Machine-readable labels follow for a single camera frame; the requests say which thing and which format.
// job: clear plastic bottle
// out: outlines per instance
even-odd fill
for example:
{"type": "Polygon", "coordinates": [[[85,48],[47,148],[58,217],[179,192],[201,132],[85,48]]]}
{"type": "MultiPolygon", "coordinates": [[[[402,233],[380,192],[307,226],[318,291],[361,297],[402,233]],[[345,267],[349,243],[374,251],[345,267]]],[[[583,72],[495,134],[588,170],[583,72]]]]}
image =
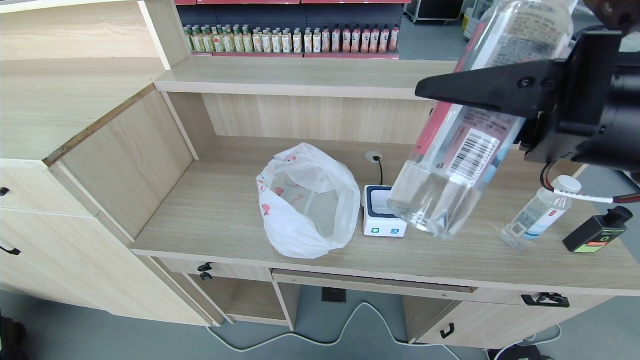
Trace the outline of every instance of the clear plastic bottle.
{"type": "MultiPolygon", "coordinates": [[[[457,71],[557,58],[573,33],[566,0],[505,0],[487,11],[457,71]]],[[[482,84],[469,84],[482,88],[482,84]]],[[[525,119],[439,102],[388,200],[389,209],[435,236],[455,235],[525,119]]]]}
{"type": "MultiPolygon", "coordinates": [[[[582,188],[580,181],[566,175],[558,176],[551,186],[571,193],[578,193],[582,188]]],[[[524,249],[563,216],[571,205],[570,197],[541,188],[517,216],[502,229],[500,237],[510,247],[524,249]]]]}

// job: wooden panel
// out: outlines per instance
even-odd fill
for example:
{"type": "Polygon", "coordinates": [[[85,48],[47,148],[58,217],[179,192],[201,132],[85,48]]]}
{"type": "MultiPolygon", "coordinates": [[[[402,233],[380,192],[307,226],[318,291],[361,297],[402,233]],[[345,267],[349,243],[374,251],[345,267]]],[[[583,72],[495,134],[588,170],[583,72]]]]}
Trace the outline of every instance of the wooden panel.
{"type": "MultiPolygon", "coordinates": [[[[211,162],[194,162],[138,236],[138,254],[231,262],[285,270],[430,282],[478,288],[585,295],[640,295],[640,266],[622,241],[596,254],[568,252],[562,239],[597,214],[576,202],[536,246],[512,249],[498,236],[540,188],[540,166],[510,152],[465,226],[448,241],[414,228],[402,241],[364,236],[357,230],[343,249],[313,260],[280,255],[264,234],[255,176],[272,155],[299,140],[217,137],[211,162]]],[[[392,184],[411,145],[309,141],[345,164],[360,186],[379,181],[376,164],[364,153],[384,155],[385,183],[392,184]]],[[[362,218],[356,229],[362,229],[362,218]]]]}
{"type": "Polygon", "coordinates": [[[238,321],[288,326],[280,301],[271,284],[236,280],[236,291],[227,314],[238,321]]]}
{"type": "MultiPolygon", "coordinates": [[[[531,295],[534,299],[538,298],[540,292],[535,291],[518,291],[518,290],[498,290],[498,289],[478,289],[469,298],[474,302],[492,302],[494,304],[521,305],[526,306],[522,300],[522,295],[531,295]]],[[[612,296],[603,295],[582,295],[574,293],[562,293],[569,299],[571,307],[577,309],[591,309],[603,302],[613,298],[612,296]]]]}
{"type": "Polygon", "coordinates": [[[203,94],[216,134],[414,144],[429,100],[203,94]]]}
{"type": "Polygon", "coordinates": [[[171,279],[173,282],[173,287],[179,295],[183,294],[184,301],[188,304],[193,304],[193,306],[197,307],[197,311],[201,312],[202,316],[208,318],[214,326],[220,326],[225,321],[224,316],[220,313],[220,310],[211,302],[211,300],[205,296],[200,289],[193,285],[189,278],[182,274],[173,274],[163,266],[162,261],[157,258],[146,258],[139,257],[139,259],[143,263],[147,263],[147,267],[154,268],[156,267],[158,272],[161,274],[157,274],[158,277],[171,279]]]}
{"type": "Polygon", "coordinates": [[[171,70],[191,55],[173,0],[142,0],[138,5],[164,69],[171,70]]]}
{"type": "Polygon", "coordinates": [[[198,276],[181,274],[205,299],[212,304],[229,323],[234,323],[233,318],[227,315],[231,306],[231,300],[237,288],[237,282],[230,279],[215,277],[202,281],[198,276]]]}
{"type": "Polygon", "coordinates": [[[210,121],[209,113],[202,99],[202,94],[166,93],[165,99],[169,109],[173,108],[173,116],[182,124],[183,135],[187,143],[190,143],[195,157],[204,154],[214,141],[216,131],[210,121]]]}
{"type": "Polygon", "coordinates": [[[95,218],[4,208],[0,215],[3,243],[96,306],[132,318],[208,324],[95,218]]]}
{"type": "Polygon", "coordinates": [[[423,337],[429,331],[429,325],[457,302],[425,297],[403,296],[404,322],[409,344],[423,337]]]}
{"type": "Polygon", "coordinates": [[[451,73],[455,66],[456,61],[192,56],[158,78],[156,87],[201,94],[416,100],[418,81],[451,73]]]}
{"type": "Polygon", "coordinates": [[[0,160],[0,187],[9,189],[8,194],[0,197],[0,206],[85,217],[96,215],[80,205],[42,161],[29,162],[0,160]]]}
{"type": "Polygon", "coordinates": [[[40,271],[31,266],[20,256],[9,255],[3,251],[0,252],[0,282],[3,286],[10,286],[38,299],[100,309],[94,303],[51,278],[46,271],[40,271]]]}
{"type": "Polygon", "coordinates": [[[0,153],[37,161],[164,72],[159,58],[3,61],[1,66],[0,153]]]}
{"type": "MultiPolygon", "coordinates": [[[[172,272],[182,274],[200,275],[198,267],[204,265],[206,261],[197,260],[182,260],[182,259],[170,259],[162,258],[160,261],[172,272]]],[[[212,276],[216,277],[228,277],[231,279],[244,279],[255,281],[268,281],[271,282],[271,269],[260,268],[257,266],[237,265],[237,264],[223,264],[223,263],[211,263],[212,270],[208,272],[212,276]]]]}
{"type": "Polygon", "coordinates": [[[273,288],[276,290],[276,295],[278,296],[280,306],[282,306],[282,310],[284,311],[284,316],[287,319],[289,330],[295,331],[302,285],[284,284],[274,280],[273,288]]]}
{"type": "Polygon", "coordinates": [[[472,289],[465,286],[425,284],[423,282],[370,279],[366,277],[315,274],[290,270],[274,270],[273,279],[288,284],[320,286],[347,290],[372,291],[417,297],[434,297],[449,300],[467,300],[472,289]]]}
{"type": "Polygon", "coordinates": [[[462,302],[440,314],[419,343],[436,343],[477,348],[503,348],[584,312],[584,309],[559,309],[479,302],[462,302]],[[446,339],[440,331],[455,332],[446,339]]]}
{"type": "Polygon", "coordinates": [[[124,110],[61,160],[115,222],[135,238],[193,157],[160,93],[124,110]]]}
{"type": "Polygon", "coordinates": [[[0,16],[2,61],[157,58],[138,4],[87,4],[0,16]]]}

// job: white string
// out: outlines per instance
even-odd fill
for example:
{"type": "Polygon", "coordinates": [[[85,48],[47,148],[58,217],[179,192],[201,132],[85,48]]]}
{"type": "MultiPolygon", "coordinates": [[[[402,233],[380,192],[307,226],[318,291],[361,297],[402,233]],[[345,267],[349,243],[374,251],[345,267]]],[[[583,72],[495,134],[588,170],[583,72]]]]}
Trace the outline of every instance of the white string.
{"type": "MultiPolygon", "coordinates": [[[[560,336],[562,336],[562,327],[560,327],[560,325],[556,325],[556,326],[557,326],[557,328],[558,328],[558,335],[554,336],[553,338],[550,338],[549,340],[538,341],[537,343],[531,343],[531,344],[528,344],[528,345],[526,345],[526,346],[530,346],[530,347],[532,347],[532,346],[538,346],[538,345],[542,345],[542,344],[552,343],[552,342],[554,342],[555,340],[558,340],[558,339],[560,338],[560,336]]],[[[498,354],[496,354],[496,355],[495,355],[495,357],[493,358],[493,360],[498,360],[498,358],[500,357],[500,355],[502,355],[502,353],[504,353],[507,349],[509,349],[509,348],[511,348],[511,347],[513,347],[513,346],[515,346],[515,345],[518,345],[519,343],[521,343],[521,342],[523,342],[523,341],[532,341],[532,340],[535,340],[535,339],[536,339],[536,335],[534,335],[534,336],[531,338],[531,340],[530,340],[529,338],[526,338],[526,339],[524,339],[524,340],[522,340],[522,341],[518,341],[517,343],[513,343],[513,344],[509,345],[508,347],[503,348],[502,350],[498,351],[498,354]]],[[[491,360],[491,359],[489,358],[489,352],[488,352],[487,350],[485,350],[485,351],[484,351],[484,353],[486,354],[486,358],[487,358],[487,360],[491,360]]]]}
{"type": "Polygon", "coordinates": [[[451,349],[449,349],[449,347],[447,347],[446,345],[443,345],[443,344],[407,344],[407,343],[404,343],[402,341],[396,340],[394,335],[391,333],[391,329],[389,328],[389,324],[387,324],[387,321],[385,320],[385,317],[382,316],[382,314],[378,311],[378,309],[376,309],[373,305],[371,305],[368,302],[361,303],[360,305],[358,305],[358,307],[355,308],[355,310],[353,310],[353,312],[351,313],[351,315],[347,319],[347,322],[344,323],[344,326],[342,327],[342,331],[340,331],[340,336],[338,336],[338,338],[336,340],[331,341],[329,343],[323,343],[321,341],[316,341],[316,340],[310,339],[310,338],[308,338],[306,336],[302,336],[302,335],[296,334],[295,332],[287,332],[286,334],[278,335],[278,336],[276,336],[274,338],[271,338],[269,340],[263,341],[262,343],[258,343],[256,345],[253,345],[253,346],[250,346],[250,347],[237,348],[237,347],[231,345],[230,343],[228,343],[223,338],[221,338],[220,335],[218,335],[215,332],[213,332],[213,330],[210,327],[208,327],[207,330],[216,339],[220,340],[220,342],[222,342],[226,347],[228,347],[229,349],[231,349],[233,351],[236,351],[236,352],[247,352],[247,351],[255,350],[256,348],[263,347],[264,345],[267,345],[268,343],[272,343],[272,342],[274,342],[276,340],[279,340],[279,339],[282,339],[282,338],[286,338],[288,336],[293,336],[294,338],[298,338],[298,339],[304,340],[304,341],[306,341],[308,343],[311,343],[311,344],[314,344],[314,345],[319,345],[319,346],[322,346],[322,347],[332,347],[332,346],[336,345],[337,343],[339,343],[340,340],[342,340],[342,336],[344,335],[344,331],[347,329],[347,326],[349,325],[349,322],[353,318],[353,315],[355,315],[355,313],[357,313],[358,310],[363,306],[370,307],[373,311],[376,312],[376,314],[378,314],[378,316],[380,316],[380,318],[382,319],[382,322],[385,323],[385,326],[387,327],[387,331],[389,332],[389,336],[391,336],[391,339],[394,341],[394,343],[396,343],[398,345],[406,346],[406,347],[443,347],[456,360],[461,360],[453,351],[451,351],[451,349]]]}

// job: small water bottle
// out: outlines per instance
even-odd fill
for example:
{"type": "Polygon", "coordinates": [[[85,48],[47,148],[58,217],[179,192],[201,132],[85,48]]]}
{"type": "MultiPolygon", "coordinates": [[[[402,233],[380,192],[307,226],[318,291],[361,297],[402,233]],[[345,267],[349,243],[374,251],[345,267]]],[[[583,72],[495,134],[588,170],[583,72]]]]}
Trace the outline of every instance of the small water bottle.
{"type": "MultiPolygon", "coordinates": [[[[582,188],[578,180],[566,175],[558,176],[551,186],[571,193],[578,193],[582,188]]],[[[569,210],[571,204],[571,198],[541,188],[524,209],[500,232],[500,237],[510,247],[524,249],[569,210]]]]}

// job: cable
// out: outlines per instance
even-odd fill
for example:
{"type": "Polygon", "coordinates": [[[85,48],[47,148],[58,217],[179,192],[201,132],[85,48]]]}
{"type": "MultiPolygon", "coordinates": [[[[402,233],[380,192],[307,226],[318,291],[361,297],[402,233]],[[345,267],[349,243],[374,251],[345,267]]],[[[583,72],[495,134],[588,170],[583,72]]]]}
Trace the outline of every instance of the cable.
{"type": "Polygon", "coordinates": [[[378,165],[380,165],[380,186],[382,186],[385,178],[385,173],[382,172],[382,159],[379,156],[374,156],[373,161],[377,161],[378,165]]]}
{"type": "Polygon", "coordinates": [[[540,185],[543,188],[549,190],[550,192],[562,195],[564,197],[570,197],[572,199],[584,200],[590,202],[603,202],[604,204],[630,204],[632,202],[640,202],[640,193],[631,193],[628,195],[620,195],[614,197],[596,197],[589,195],[579,195],[576,193],[566,192],[563,190],[559,190],[554,188],[549,182],[549,171],[556,164],[555,161],[552,161],[545,165],[545,167],[540,172],[540,185]]]}
{"type": "MultiPolygon", "coordinates": [[[[556,325],[556,326],[557,326],[557,328],[558,328],[558,335],[554,336],[553,338],[550,338],[549,340],[538,341],[537,343],[531,343],[531,344],[528,344],[527,346],[529,346],[529,347],[535,347],[535,346],[542,345],[542,344],[552,343],[552,342],[554,342],[555,340],[558,340],[558,339],[562,336],[562,327],[560,327],[560,325],[556,325]]],[[[502,354],[503,354],[507,349],[509,349],[509,348],[511,348],[511,347],[514,347],[515,345],[519,345],[519,344],[520,344],[520,343],[522,343],[523,341],[532,341],[532,340],[534,340],[535,338],[536,338],[536,335],[534,335],[534,336],[532,337],[532,339],[531,339],[531,340],[529,340],[529,338],[526,338],[526,339],[524,339],[524,340],[522,340],[522,341],[518,341],[517,343],[513,343],[513,344],[509,345],[509,346],[508,346],[508,347],[506,347],[506,348],[503,348],[502,350],[498,351],[498,353],[495,355],[495,357],[493,358],[493,360],[498,360],[498,358],[499,358],[499,357],[500,357],[500,356],[501,356],[501,355],[502,355],[502,354]]],[[[487,358],[487,360],[491,360],[491,358],[489,358],[489,351],[485,350],[485,351],[484,351],[484,353],[486,354],[486,358],[487,358]]]]}
{"type": "Polygon", "coordinates": [[[296,334],[295,332],[287,332],[285,334],[278,335],[278,336],[276,336],[274,338],[268,339],[266,341],[263,341],[262,343],[258,343],[256,345],[253,345],[253,346],[250,346],[250,347],[237,348],[237,347],[231,345],[230,343],[228,343],[223,338],[221,338],[220,335],[216,334],[210,327],[208,327],[207,330],[216,339],[220,340],[220,342],[222,342],[226,347],[228,347],[229,349],[231,349],[233,351],[236,351],[236,352],[247,352],[247,351],[255,350],[256,348],[262,347],[264,345],[267,345],[268,343],[272,343],[272,342],[274,342],[276,340],[279,340],[279,339],[282,339],[282,338],[286,338],[288,336],[293,336],[294,338],[298,338],[298,339],[304,340],[304,341],[306,341],[308,343],[319,345],[319,346],[322,346],[322,347],[332,347],[332,346],[336,345],[337,343],[339,343],[340,340],[342,340],[342,336],[344,335],[344,331],[347,329],[347,326],[349,325],[349,322],[353,318],[353,315],[355,315],[358,312],[358,310],[363,306],[370,307],[373,311],[376,312],[376,314],[378,314],[378,316],[380,316],[380,318],[382,319],[382,322],[385,323],[385,326],[387,327],[387,331],[389,332],[389,336],[391,336],[391,339],[394,341],[394,343],[396,343],[398,345],[406,346],[406,347],[443,347],[446,351],[448,351],[453,356],[453,358],[455,358],[456,360],[461,360],[453,351],[451,351],[451,349],[449,349],[449,347],[447,347],[447,345],[443,345],[443,344],[407,344],[407,343],[403,343],[402,341],[397,340],[394,337],[394,335],[391,333],[391,329],[389,328],[389,324],[385,320],[385,317],[382,316],[382,314],[378,311],[378,309],[376,309],[373,305],[371,305],[368,302],[361,303],[360,305],[358,305],[358,307],[355,308],[355,310],[353,310],[353,312],[351,313],[351,315],[347,319],[347,322],[344,323],[344,326],[342,326],[342,331],[340,331],[340,336],[338,336],[338,338],[336,340],[331,341],[329,343],[323,343],[321,341],[316,341],[316,340],[310,339],[310,338],[308,338],[306,336],[302,336],[300,334],[296,334]]]}

